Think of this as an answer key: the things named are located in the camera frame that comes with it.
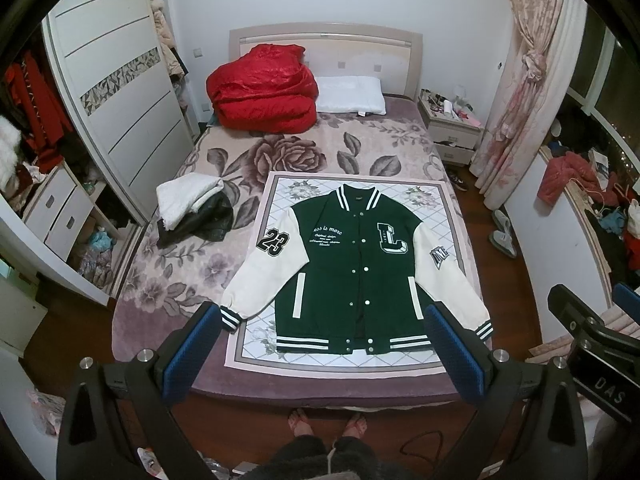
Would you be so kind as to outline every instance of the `red jacket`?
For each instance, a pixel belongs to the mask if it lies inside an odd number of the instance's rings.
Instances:
[[[549,161],[538,188],[538,198],[550,206],[555,205],[570,180],[577,180],[578,185],[596,202],[618,206],[618,196],[613,192],[613,186],[618,181],[616,173],[612,171],[609,174],[609,185],[603,191],[590,163],[574,152],[566,152],[566,155]]]
[[[65,130],[73,131],[64,108],[47,85],[36,60],[27,50],[20,64],[13,63],[6,71],[12,97],[21,105],[31,127],[31,135],[24,135],[27,144],[38,155],[38,167],[49,173],[62,161],[56,143]]]

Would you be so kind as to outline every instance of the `blue gripper pad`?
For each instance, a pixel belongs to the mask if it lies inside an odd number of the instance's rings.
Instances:
[[[182,330],[188,330],[188,328],[189,324]],[[196,380],[204,361],[218,339],[221,329],[220,309],[215,303],[211,303],[203,316],[184,337],[183,342],[164,368],[162,400],[167,406],[184,401],[193,381]]]
[[[424,309],[424,325],[462,400],[478,406],[484,399],[482,368],[435,305]]]
[[[624,310],[636,323],[640,324],[640,296],[624,283],[613,287],[613,302]]]

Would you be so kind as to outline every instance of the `wardrobe door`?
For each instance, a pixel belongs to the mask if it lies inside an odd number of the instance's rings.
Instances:
[[[141,224],[193,147],[149,0],[60,0],[43,22],[58,89],[94,161]]]

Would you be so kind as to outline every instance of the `metal screw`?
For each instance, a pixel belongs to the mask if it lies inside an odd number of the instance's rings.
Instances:
[[[80,367],[82,370],[88,370],[94,365],[94,360],[91,357],[83,357],[80,359]]]
[[[145,348],[144,350],[141,350],[140,352],[138,352],[136,359],[138,361],[142,361],[143,363],[146,363],[148,361],[151,361],[153,357],[154,357],[154,351],[151,348]]]
[[[556,368],[566,368],[566,359],[564,357],[556,356],[553,358],[553,363]]]
[[[509,360],[509,357],[509,352],[507,352],[506,350],[503,350],[501,348],[494,350],[494,359],[499,363],[507,362]]]

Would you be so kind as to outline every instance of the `white pillow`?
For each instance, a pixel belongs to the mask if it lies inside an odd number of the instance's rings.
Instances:
[[[316,111],[334,114],[357,112],[385,115],[385,98],[377,77],[347,75],[316,77]]]

